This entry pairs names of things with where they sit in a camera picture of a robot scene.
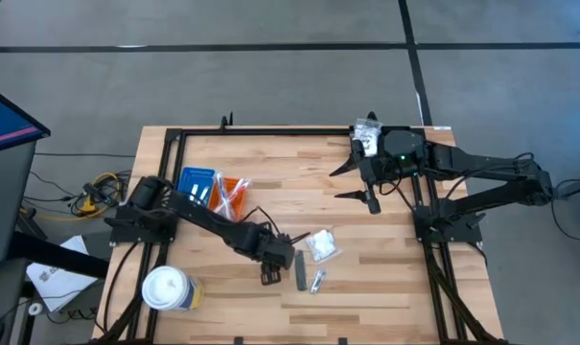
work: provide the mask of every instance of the gray floor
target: gray floor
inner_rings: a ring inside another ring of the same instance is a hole
[[[411,0],[418,42],[580,41],[580,1]],[[395,0],[3,0],[0,45],[403,41]],[[469,152],[531,150],[554,182],[580,176],[580,50],[420,52],[432,120]],[[419,125],[407,54],[267,52],[0,54],[0,92],[53,132],[40,151],[134,153],[144,125],[350,124],[373,110]],[[72,191],[130,159],[38,156],[33,170]],[[471,181],[475,192],[490,186]],[[31,179],[27,194],[57,191]],[[580,236],[580,197],[558,203]],[[52,240],[106,232],[41,221]],[[580,242],[549,209],[508,206],[482,226],[508,339],[580,344]],[[35,344],[85,341],[91,323],[38,318]]]

